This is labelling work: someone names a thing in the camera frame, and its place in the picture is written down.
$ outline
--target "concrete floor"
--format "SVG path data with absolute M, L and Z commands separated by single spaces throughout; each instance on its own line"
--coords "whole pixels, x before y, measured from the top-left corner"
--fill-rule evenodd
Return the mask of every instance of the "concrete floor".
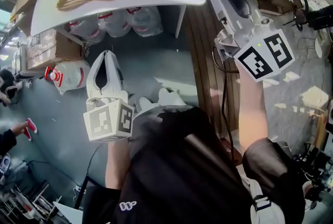
M 277 26 L 290 18 L 290 15 L 274 17 Z M 311 121 L 313 110 L 318 112 L 317 108 L 325 108 L 331 94 L 331 67 L 319 59 L 313 49 L 307 49 L 313 41 L 301 40 L 297 47 L 299 38 L 315 38 L 316 32 L 304 27 L 301 33 L 291 25 L 283 29 L 296 61 L 282 74 L 265 81 L 265 102 L 270 138 L 287 141 L 296 153 L 312 134 L 312 124 L 315 124 L 315 120 Z M 195 79 L 185 31 L 182 29 L 179 39 L 175 39 L 173 26 L 165 25 L 165 30 L 165 33 L 151 38 L 141 38 L 133 31 L 123 38 L 107 38 L 102 44 L 90 48 L 86 60 L 92 64 L 102 50 L 113 50 L 124 76 L 124 86 L 133 94 L 132 104 L 140 96 L 155 100 L 163 85 L 178 90 L 185 102 L 196 106 Z M 10 51 L 1 49 L 0 54 L 10 56 Z M 1 61 L 0 66 L 7 64 L 9 59 Z M 86 99 L 85 88 L 61 96 L 52 82 L 34 80 L 31 89 L 23 89 L 18 104 L 0 109 L 1 131 L 26 117 L 32 118 L 39 128 L 39 134 L 33 135 L 32 142 L 20 136 L 18 145 L 10 152 L 11 156 L 22 160 L 49 161 L 81 184 L 89 160 L 99 146 L 89 142 L 86 134 L 82 116 Z M 106 156 L 107 148 L 103 145 L 89 170 L 89 175 L 101 185 L 104 184 Z M 64 196 L 64 204 L 73 205 L 75 184 L 72 181 L 44 164 L 34 165 L 34 173 L 37 178 L 46 179 L 59 195 Z

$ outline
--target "black t-shirt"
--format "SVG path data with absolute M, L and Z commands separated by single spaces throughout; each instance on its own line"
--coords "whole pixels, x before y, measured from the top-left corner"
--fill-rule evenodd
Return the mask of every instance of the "black t-shirt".
M 252 198 L 200 109 L 158 107 L 138 116 L 130 153 L 121 191 L 88 189 L 83 224 L 251 223 Z M 279 145 L 258 140 L 243 166 L 282 208 L 286 223 L 302 222 L 302 183 Z

